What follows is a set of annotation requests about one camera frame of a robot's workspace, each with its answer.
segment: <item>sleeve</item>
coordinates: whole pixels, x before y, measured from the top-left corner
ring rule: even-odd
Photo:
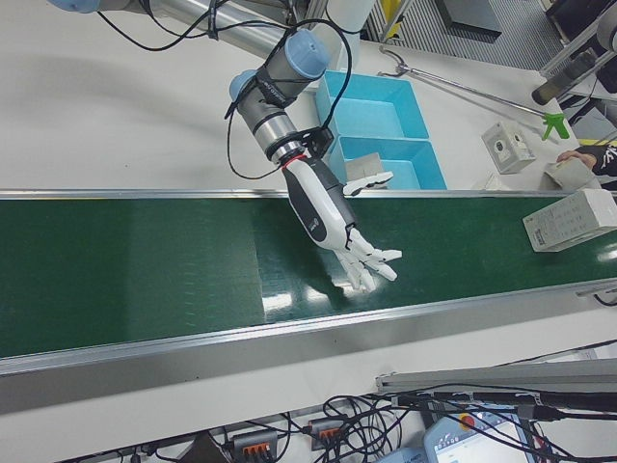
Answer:
[[[595,156],[597,162],[592,170],[597,176],[617,177],[617,147],[580,147],[577,151]]]

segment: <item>green conveyor belt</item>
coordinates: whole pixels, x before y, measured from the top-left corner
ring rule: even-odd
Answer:
[[[617,233],[532,251],[521,219],[554,201],[354,200],[404,253],[371,294],[285,199],[0,201],[0,358],[617,277]]]

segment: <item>screen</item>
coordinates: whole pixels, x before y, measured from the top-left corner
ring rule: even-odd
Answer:
[[[511,422],[498,424],[496,428],[520,440],[517,428]],[[503,441],[510,441],[501,436],[494,429],[486,430]],[[474,434],[467,439],[453,438],[435,446],[435,453],[439,463],[528,463],[526,453],[512,449],[494,441],[482,434]]]

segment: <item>light blue tray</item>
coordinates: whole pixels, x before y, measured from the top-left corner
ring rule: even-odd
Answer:
[[[321,122],[328,117],[344,80],[344,72],[324,74],[315,96]],[[335,137],[429,138],[408,80],[362,74],[352,74],[330,129]]]
[[[384,171],[392,171],[392,190],[445,190],[440,165],[426,140],[338,137],[328,164],[341,182],[347,181],[345,161],[379,152]]]

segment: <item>red emergency stop button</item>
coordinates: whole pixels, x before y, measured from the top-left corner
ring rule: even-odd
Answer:
[[[475,420],[473,416],[467,413],[459,415],[459,420],[461,421],[461,428],[464,431],[469,431],[473,427],[475,427]]]

